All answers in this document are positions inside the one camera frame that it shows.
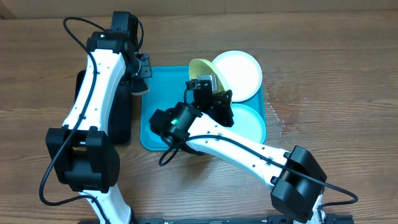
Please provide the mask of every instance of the wooden table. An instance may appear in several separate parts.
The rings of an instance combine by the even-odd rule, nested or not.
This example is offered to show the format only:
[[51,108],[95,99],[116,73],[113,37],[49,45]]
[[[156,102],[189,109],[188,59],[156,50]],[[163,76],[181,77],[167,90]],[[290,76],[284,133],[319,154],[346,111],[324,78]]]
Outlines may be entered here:
[[[356,223],[398,220],[398,12],[325,12],[223,16],[146,16],[142,52],[152,66],[213,60],[227,50],[255,56],[263,70],[266,144],[307,148],[328,182],[359,203],[330,207]],[[92,18],[109,27],[111,18]],[[85,42],[95,30],[70,22]],[[48,207],[39,183],[50,162],[48,128],[60,127],[73,104],[86,53],[62,19],[0,21],[0,222],[76,223],[95,214],[86,201]],[[130,146],[118,147],[119,187],[139,218],[263,217],[276,214],[270,191],[212,156],[178,153],[159,167],[158,152],[139,140],[134,98]],[[76,195],[47,181],[51,201]],[[327,190],[325,201],[347,199]]]

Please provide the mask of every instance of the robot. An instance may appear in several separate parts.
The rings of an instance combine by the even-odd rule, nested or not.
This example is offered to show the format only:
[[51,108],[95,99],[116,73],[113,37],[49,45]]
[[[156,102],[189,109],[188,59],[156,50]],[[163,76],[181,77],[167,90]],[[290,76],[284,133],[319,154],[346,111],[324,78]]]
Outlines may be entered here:
[[[88,22],[94,32],[84,46],[68,30],[66,21]],[[194,102],[178,102],[174,108],[157,110],[150,119],[151,130],[161,136],[170,149],[160,158],[164,166],[178,149],[193,154],[211,154],[230,162],[259,179],[271,190],[271,202],[283,215],[260,219],[230,220],[136,220],[118,188],[119,155],[115,144],[129,142],[131,135],[131,94],[147,92],[144,79],[152,76],[149,56],[140,54],[144,31],[136,16],[114,12],[110,29],[84,19],[64,20],[67,32],[87,52],[87,66],[77,76],[75,104],[61,128],[50,128],[46,145],[52,161],[39,189],[41,201],[50,206],[86,198],[99,220],[97,223],[354,223],[352,215],[325,214],[323,207],[355,203],[355,194],[326,183],[326,174],[306,149],[295,146],[292,152],[245,139],[228,129],[233,125],[232,91],[216,92],[217,77],[204,75],[187,82]],[[142,29],[138,42],[138,25]],[[166,154],[173,154],[162,162]],[[58,180],[79,192],[79,196],[49,202],[44,197],[47,177],[55,168]],[[322,204],[325,187],[353,197],[350,201]]]

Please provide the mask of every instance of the white plate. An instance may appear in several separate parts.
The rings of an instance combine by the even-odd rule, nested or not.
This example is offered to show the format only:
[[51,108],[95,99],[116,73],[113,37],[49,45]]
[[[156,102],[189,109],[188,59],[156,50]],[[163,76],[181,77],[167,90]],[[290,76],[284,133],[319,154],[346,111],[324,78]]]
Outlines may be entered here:
[[234,125],[227,129],[254,142],[264,143],[266,124],[257,111],[250,106],[233,103],[232,112],[234,113]]
[[231,50],[213,60],[232,90],[232,102],[249,99],[257,93],[262,82],[259,63],[248,53]]

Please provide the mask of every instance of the tray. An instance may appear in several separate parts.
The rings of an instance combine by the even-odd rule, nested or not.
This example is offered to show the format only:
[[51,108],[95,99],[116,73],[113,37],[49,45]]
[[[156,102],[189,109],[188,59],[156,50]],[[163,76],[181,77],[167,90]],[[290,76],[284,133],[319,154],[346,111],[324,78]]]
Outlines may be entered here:
[[[152,78],[146,79],[150,92],[142,96],[141,106],[140,140],[145,148],[152,151],[168,149],[166,143],[150,130],[149,119],[156,109],[166,110],[174,107],[177,102],[183,101],[186,81],[189,81],[188,66],[152,67]],[[188,91],[187,101],[193,101],[192,91]],[[252,98],[239,103],[256,110],[266,122],[262,85]]]

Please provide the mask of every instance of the wall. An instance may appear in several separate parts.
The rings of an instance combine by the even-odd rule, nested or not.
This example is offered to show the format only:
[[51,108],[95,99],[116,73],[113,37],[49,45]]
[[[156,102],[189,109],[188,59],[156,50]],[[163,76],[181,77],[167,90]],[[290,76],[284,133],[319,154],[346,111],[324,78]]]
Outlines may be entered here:
[[396,0],[0,0],[6,19],[398,9]]

